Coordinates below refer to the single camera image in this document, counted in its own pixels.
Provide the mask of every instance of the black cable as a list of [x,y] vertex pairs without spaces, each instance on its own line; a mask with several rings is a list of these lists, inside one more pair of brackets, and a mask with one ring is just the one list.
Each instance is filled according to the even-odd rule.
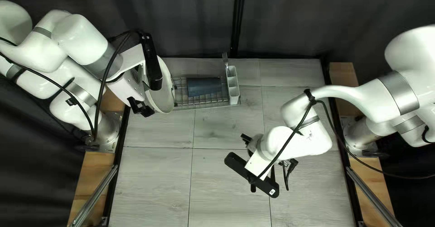
[[13,45],[13,46],[17,46],[15,43],[13,43],[12,41],[9,41],[9,40],[7,40],[7,39],[5,39],[5,38],[2,38],[2,37],[0,37],[0,41],[4,41],[4,42],[8,42],[8,43],[10,43],[11,45]]
[[97,135],[98,135],[98,116],[99,116],[99,113],[100,113],[101,100],[102,100],[102,97],[103,97],[104,86],[106,85],[107,75],[109,75],[109,71],[110,71],[110,68],[112,67],[113,61],[115,61],[115,58],[119,54],[121,48],[124,46],[125,42],[131,36],[130,31],[127,31],[124,34],[126,34],[126,36],[123,38],[121,43],[118,45],[118,47],[116,48],[115,52],[113,52],[113,55],[110,58],[109,63],[107,64],[106,70],[104,71],[103,78],[101,79],[100,92],[98,93],[98,99],[97,99],[97,109],[95,110],[95,120],[94,120],[95,131],[93,133],[93,135],[94,135],[94,141],[97,140]]
[[428,141],[427,139],[426,139],[426,133],[429,131],[429,126],[425,126],[425,130],[423,131],[423,133],[421,134],[421,139],[424,141],[424,142],[426,142],[426,143],[429,143],[429,144],[433,144],[433,142],[430,142],[430,141]]
[[276,160],[278,159],[278,157],[281,155],[281,153],[284,151],[284,149],[287,147],[288,143],[290,142],[290,140],[293,138],[293,136],[295,136],[295,134],[299,131],[299,128],[301,127],[301,125],[303,124],[303,122],[305,121],[305,118],[308,115],[308,112],[310,112],[311,107],[314,105],[315,103],[310,101],[310,103],[307,106],[307,109],[305,111],[305,114],[303,115],[301,121],[296,125],[296,128],[291,132],[291,135],[288,137],[288,139],[286,140],[286,142],[284,143],[284,145],[282,146],[282,148],[279,150],[278,154],[276,154],[276,156],[272,159],[272,161],[269,163],[269,165],[258,175],[254,178],[253,181],[249,182],[250,184],[253,184],[255,181],[257,181],[259,178],[261,178],[261,176],[263,176],[263,174],[265,174],[269,168],[276,162]]
[[29,72],[31,72],[31,73],[33,73],[33,74],[36,74],[36,75],[40,76],[41,78],[43,78],[43,79],[49,81],[50,83],[56,85],[59,89],[61,89],[61,90],[64,91],[65,93],[67,93],[69,96],[71,96],[71,99],[73,99],[73,101],[74,101],[74,102],[79,106],[80,110],[82,110],[84,116],[86,117],[86,120],[87,120],[88,123],[89,123],[91,134],[94,135],[94,127],[92,126],[92,122],[90,121],[89,115],[88,115],[87,112],[84,110],[84,108],[83,108],[83,106],[80,104],[80,102],[76,99],[76,97],[73,96],[73,94],[71,94],[71,92],[69,92],[67,89],[65,89],[64,87],[62,87],[60,84],[56,83],[55,81],[53,81],[53,80],[50,79],[49,77],[45,76],[44,74],[40,74],[40,73],[36,72],[35,70],[33,70],[33,69],[31,69],[31,68],[28,68],[28,67],[25,67],[25,66],[23,66],[23,65],[20,65],[20,64],[14,62],[13,60],[7,58],[5,55],[3,55],[2,52],[0,52],[0,56],[2,56],[4,59],[6,59],[6,61],[8,61],[9,63],[15,64],[15,65],[19,66],[20,68],[23,68],[23,69],[25,69],[26,71],[29,71]]
[[284,161],[281,162],[282,163],[282,174],[284,176],[284,184],[285,184],[285,189],[288,191],[288,175],[290,173],[287,173],[287,176],[285,175],[285,166],[284,166]]
[[329,122],[329,126],[331,126],[331,128],[332,128],[332,130],[334,131],[334,134],[335,134],[335,136],[337,137],[337,140],[338,140],[338,142],[339,142],[339,144],[356,160],[356,161],[358,161],[359,163],[361,163],[362,165],[364,165],[364,166],[366,166],[366,167],[368,167],[368,168],[370,168],[370,169],[372,169],[372,170],[374,170],[374,171],[376,171],[376,172],[378,172],[378,173],[381,173],[381,174],[384,174],[384,175],[387,175],[387,176],[390,176],[390,177],[395,177],[395,178],[400,178],[400,179],[407,179],[407,180],[423,180],[423,179],[428,179],[428,178],[432,178],[432,177],[435,177],[435,174],[431,174],[431,175],[427,175],[427,176],[421,176],[421,177],[412,177],[412,176],[402,176],[402,175],[397,175],[397,174],[390,174],[390,173],[386,173],[386,172],[384,172],[384,171],[382,171],[382,170],[379,170],[379,169],[377,169],[377,168],[375,168],[375,167],[372,167],[372,166],[370,166],[370,165],[368,165],[367,163],[365,163],[365,162],[363,162],[363,161],[361,161],[359,158],[357,158],[354,154],[352,154],[350,151],[349,151],[349,149],[347,148],[347,146],[343,143],[343,141],[341,140],[341,138],[340,138],[340,136],[337,134],[337,131],[335,130],[335,128],[334,128],[334,125],[332,124],[332,120],[331,120],[331,118],[329,117],[329,113],[328,113],[328,109],[326,108],[326,104],[323,102],[323,101],[321,101],[321,100],[317,100],[316,101],[316,103],[321,103],[322,105],[323,105],[323,109],[324,109],[324,111],[325,111],[325,113],[326,113],[326,117],[328,118],[328,122]]

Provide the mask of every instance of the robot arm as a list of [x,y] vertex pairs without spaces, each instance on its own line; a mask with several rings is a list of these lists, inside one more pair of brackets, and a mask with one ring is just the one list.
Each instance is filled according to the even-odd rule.
[[[331,85],[311,91],[316,99],[335,97],[349,101],[366,115],[344,128],[346,144],[352,153],[362,151],[373,141],[395,132],[399,132],[411,146],[435,141],[434,39],[435,25],[402,33],[385,50],[385,58],[393,69],[391,74],[359,87]],[[299,134],[295,134],[282,149],[309,104],[306,94],[284,104],[281,115],[287,126],[275,127],[264,136],[244,139],[247,149],[252,152],[250,159],[245,162],[231,153],[225,163],[269,196],[277,197],[278,184],[267,177],[271,163],[322,154],[332,146],[322,122],[315,111],[310,110],[298,130]]]

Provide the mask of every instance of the wooden board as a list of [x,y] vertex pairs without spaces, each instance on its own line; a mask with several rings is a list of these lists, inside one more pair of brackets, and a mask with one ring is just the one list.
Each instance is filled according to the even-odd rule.
[[[331,82],[334,85],[345,85],[351,87],[358,86],[358,80],[356,78],[355,69],[352,63],[330,63],[329,76]],[[341,99],[335,99],[337,103],[337,109],[340,116],[359,116],[362,115],[351,103]],[[382,169],[379,162],[379,158],[359,158],[361,161],[375,167]],[[352,169],[360,176],[360,178],[366,183],[366,185],[375,193],[375,195],[381,200],[381,202],[393,212],[391,205],[390,195],[388,193],[387,185],[385,184],[384,175],[375,172],[366,166],[358,163],[355,159],[349,158]],[[388,227],[383,217],[378,213],[372,203],[357,187],[358,200],[361,207],[361,213],[364,223],[368,227]]]
[[[89,199],[101,180],[110,171],[115,154],[101,152],[86,152],[83,160],[82,169],[80,171],[79,182],[77,184],[76,193],[71,207],[70,218],[68,225],[75,218],[84,203]],[[101,194],[100,199],[96,203],[94,210],[89,214],[87,220],[82,226],[98,225],[103,215],[104,204],[106,203],[107,188]]]
[[[368,165],[382,169],[379,158],[359,158]],[[384,175],[378,173],[366,166],[358,163],[355,159],[349,158],[352,169],[364,180],[366,185],[373,193],[381,200],[381,202],[394,214],[393,206],[391,205],[390,195],[388,194],[387,185],[385,184]],[[367,227],[389,227],[383,217],[373,207],[369,199],[362,193],[359,187],[356,187],[361,213],[364,223]]]
[[110,90],[106,88],[101,102],[102,112],[124,112],[125,104]]

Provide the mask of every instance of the metal rail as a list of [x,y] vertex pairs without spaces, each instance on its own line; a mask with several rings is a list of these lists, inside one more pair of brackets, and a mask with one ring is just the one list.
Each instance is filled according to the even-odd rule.
[[97,186],[95,191],[92,193],[90,198],[87,200],[86,203],[84,203],[83,207],[80,209],[79,213],[75,216],[69,227],[80,227],[88,214],[92,211],[93,207],[97,203],[98,199],[100,198],[101,194],[104,191],[104,188],[110,183],[113,176],[118,171],[118,165],[113,165],[112,169],[106,174],[104,179],[100,182],[100,184]]
[[396,217],[390,213],[390,211],[385,207],[385,205],[379,200],[379,198],[373,193],[372,190],[364,183],[364,181],[355,173],[351,167],[346,167],[346,173],[351,177],[356,185],[361,189],[364,195],[370,200],[374,207],[379,211],[382,217],[387,221],[387,223],[392,227],[402,227],[402,225],[397,221]]

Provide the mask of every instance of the fork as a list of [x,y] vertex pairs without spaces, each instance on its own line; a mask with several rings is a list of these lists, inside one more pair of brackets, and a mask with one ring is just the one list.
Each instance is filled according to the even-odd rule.
[[228,55],[227,52],[222,53],[222,61],[225,63],[225,66],[228,69],[228,72],[230,71],[230,68],[228,67]]

